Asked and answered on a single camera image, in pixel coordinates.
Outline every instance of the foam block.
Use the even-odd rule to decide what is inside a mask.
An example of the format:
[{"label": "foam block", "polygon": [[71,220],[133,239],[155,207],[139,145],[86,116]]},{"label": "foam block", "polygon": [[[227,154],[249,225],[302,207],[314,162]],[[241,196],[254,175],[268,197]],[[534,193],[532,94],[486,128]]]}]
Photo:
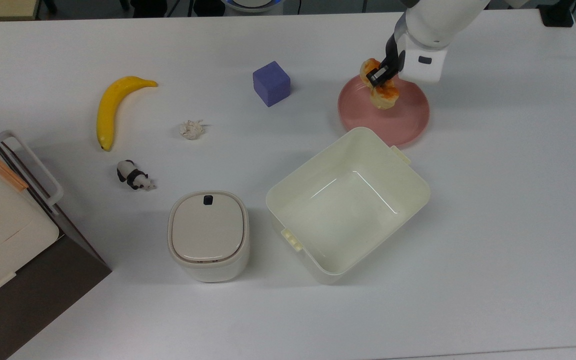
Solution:
[{"label": "foam block", "polygon": [[252,73],[254,91],[267,107],[290,95],[290,76],[276,61]]}]

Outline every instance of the crumpled paper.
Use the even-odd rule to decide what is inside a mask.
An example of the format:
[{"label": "crumpled paper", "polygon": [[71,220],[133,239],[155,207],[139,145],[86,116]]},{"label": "crumpled paper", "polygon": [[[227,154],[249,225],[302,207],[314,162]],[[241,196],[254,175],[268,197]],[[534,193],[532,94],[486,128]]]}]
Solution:
[{"label": "crumpled paper", "polygon": [[204,128],[199,121],[186,121],[179,126],[179,133],[181,136],[185,137],[186,139],[193,141],[194,139],[198,139],[201,134],[204,133]]}]

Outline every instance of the lidded container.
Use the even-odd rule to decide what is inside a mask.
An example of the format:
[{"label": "lidded container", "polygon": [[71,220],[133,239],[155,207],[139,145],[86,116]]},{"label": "lidded container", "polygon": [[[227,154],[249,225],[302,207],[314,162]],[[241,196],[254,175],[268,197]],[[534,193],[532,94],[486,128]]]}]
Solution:
[{"label": "lidded container", "polygon": [[246,267],[250,255],[249,215],[226,191],[186,194],[172,207],[168,250],[195,280],[228,281]]},{"label": "lidded container", "polygon": [[395,146],[357,127],[272,187],[272,225],[314,278],[332,284],[430,200]]}]

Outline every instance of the pink plate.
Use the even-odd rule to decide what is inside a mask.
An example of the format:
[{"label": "pink plate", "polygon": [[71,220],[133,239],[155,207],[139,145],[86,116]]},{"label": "pink plate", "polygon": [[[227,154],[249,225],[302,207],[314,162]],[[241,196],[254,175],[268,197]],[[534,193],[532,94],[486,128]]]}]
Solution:
[{"label": "pink plate", "polygon": [[388,146],[404,146],[418,138],[428,125],[430,107],[419,86],[393,78],[399,98],[390,109],[380,110],[370,101],[370,90],[359,75],[348,81],[337,102],[341,123],[347,131],[363,126],[373,130]]}]

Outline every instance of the toy panda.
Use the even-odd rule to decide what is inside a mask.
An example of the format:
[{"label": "toy panda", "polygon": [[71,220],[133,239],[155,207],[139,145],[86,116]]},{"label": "toy panda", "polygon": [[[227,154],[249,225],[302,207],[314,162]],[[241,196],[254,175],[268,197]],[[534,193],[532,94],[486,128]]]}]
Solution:
[{"label": "toy panda", "polygon": [[152,189],[157,189],[157,186],[153,184],[153,180],[148,178],[148,174],[139,170],[131,160],[119,161],[117,164],[117,176],[122,183],[126,182],[128,186],[135,190],[144,189],[145,191],[151,191]]}]

